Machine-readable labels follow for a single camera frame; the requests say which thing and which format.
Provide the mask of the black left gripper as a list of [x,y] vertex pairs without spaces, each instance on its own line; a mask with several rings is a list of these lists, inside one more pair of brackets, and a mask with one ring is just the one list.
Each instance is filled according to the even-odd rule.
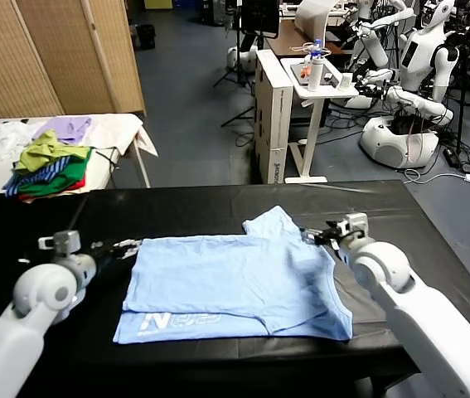
[[113,261],[126,260],[138,253],[142,240],[126,239],[116,243],[92,243],[91,257],[96,269],[106,269]]

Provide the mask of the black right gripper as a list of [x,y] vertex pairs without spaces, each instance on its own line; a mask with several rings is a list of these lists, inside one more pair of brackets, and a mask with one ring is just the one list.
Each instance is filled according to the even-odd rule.
[[333,250],[338,250],[343,238],[342,228],[338,221],[326,221],[326,223],[329,228],[323,231],[301,228],[302,240],[310,245],[326,245]]

